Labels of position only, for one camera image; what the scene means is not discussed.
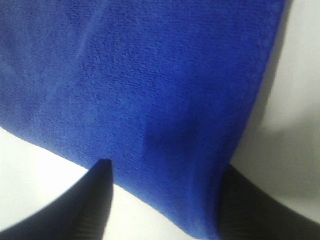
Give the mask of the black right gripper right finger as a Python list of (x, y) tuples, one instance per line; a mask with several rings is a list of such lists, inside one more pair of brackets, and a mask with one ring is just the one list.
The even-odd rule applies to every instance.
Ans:
[(320, 240), (319, 223), (273, 199), (232, 165), (222, 178), (217, 230), (222, 240)]

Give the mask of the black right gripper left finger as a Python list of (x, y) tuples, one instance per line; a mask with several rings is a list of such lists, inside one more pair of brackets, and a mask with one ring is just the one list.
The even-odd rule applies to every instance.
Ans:
[(75, 185), (32, 216), (1, 231), (2, 240), (101, 240), (113, 199), (113, 166), (100, 159)]

